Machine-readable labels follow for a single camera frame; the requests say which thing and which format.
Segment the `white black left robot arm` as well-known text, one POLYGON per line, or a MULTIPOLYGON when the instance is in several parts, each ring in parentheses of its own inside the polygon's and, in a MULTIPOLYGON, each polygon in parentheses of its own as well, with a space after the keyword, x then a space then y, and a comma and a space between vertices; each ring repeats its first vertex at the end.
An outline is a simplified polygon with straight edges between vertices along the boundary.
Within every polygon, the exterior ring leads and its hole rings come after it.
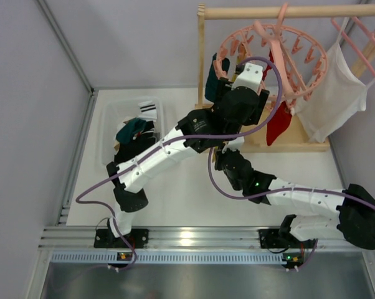
POLYGON ((239 141, 243 126, 259 123, 270 92, 260 88, 259 80, 238 76, 234 82, 219 79, 210 94, 214 96, 211 107, 190 111, 157 143, 130 159, 107 165, 116 200, 108 228, 115 238, 128 235, 135 213, 148 205, 143 188, 149 180, 209 148, 239 141))

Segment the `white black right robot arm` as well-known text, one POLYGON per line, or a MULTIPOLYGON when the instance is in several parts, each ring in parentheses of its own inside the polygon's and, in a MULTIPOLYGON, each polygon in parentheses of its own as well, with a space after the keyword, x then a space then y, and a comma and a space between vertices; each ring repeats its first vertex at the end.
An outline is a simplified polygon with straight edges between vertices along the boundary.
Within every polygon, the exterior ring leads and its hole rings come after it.
POLYGON ((375 250, 375 199, 358 184, 347 189, 305 187, 256 171, 240 151, 217 150, 214 168, 222 171, 242 199, 284 208, 278 234, 284 242, 345 240, 375 250))

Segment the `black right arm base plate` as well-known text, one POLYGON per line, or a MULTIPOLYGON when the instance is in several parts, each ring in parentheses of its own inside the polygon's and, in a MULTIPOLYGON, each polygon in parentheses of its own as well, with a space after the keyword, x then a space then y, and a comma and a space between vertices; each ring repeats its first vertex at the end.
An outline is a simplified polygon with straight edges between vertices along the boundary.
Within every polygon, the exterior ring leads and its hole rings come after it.
POLYGON ((262 249, 297 249, 301 244, 289 232, 279 232, 278 229, 260 229, 259 240, 262 249))

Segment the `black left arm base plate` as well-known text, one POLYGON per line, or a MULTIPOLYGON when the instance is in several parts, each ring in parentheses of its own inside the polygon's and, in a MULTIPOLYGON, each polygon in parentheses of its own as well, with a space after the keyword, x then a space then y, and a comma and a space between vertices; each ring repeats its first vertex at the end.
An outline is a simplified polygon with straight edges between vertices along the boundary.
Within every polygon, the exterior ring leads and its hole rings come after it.
MULTIPOLYGON (((149 240, 148 229, 132 229, 123 236, 134 249, 143 249, 149 240)), ((128 245, 120 238, 114 237, 110 229, 98 229, 95 233, 94 248, 120 249, 128 248, 128 245)))

